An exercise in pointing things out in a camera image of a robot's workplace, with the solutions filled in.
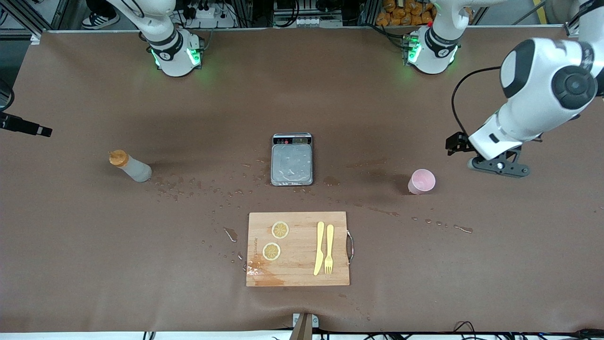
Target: digital scale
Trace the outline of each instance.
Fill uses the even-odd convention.
[[[311,134],[272,136],[271,183],[275,186],[312,184]]]

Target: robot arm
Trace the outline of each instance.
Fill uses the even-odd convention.
[[[170,15],[176,0],[108,0],[143,33],[155,63],[165,74],[180,77],[201,66],[203,40],[176,29]]]
[[[418,70],[437,74],[453,61],[457,44],[469,23],[468,6],[486,6],[506,0],[431,0],[437,7],[437,15],[431,27],[421,27],[411,33],[418,44],[407,56],[409,64]]]
[[[604,94],[604,2],[582,0],[580,8],[584,15],[579,41],[533,38],[507,55],[500,71],[507,102],[469,136],[471,148],[453,150],[449,139],[449,154],[476,150],[480,156],[470,163],[473,168],[482,160],[504,160],[510,151],[575,118]],[[502,170],[505,162],[497,165]]]

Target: yellow fork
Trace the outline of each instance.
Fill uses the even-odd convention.
[[[327,257],[325,257],[325,274],[331,274],[333,269],[333,258],[332,258],[332,246],[333,246],[333,225],[327,226]]]

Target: yellow knife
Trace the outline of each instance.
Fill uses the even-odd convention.
[[[319,274],[321,265],[323,264],[323,252],[321,246],[323,245],[323,233],[325,231],[325,223],[319,222],[316,224],[316,260],[315,260],[315,276]]]

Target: plastic cup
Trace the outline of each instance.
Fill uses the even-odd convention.
[[[436,178],[434,174],[426,169],[418,169],[413,172],[409,180],[409,192],[414,195],[422,195],[434,189]]]

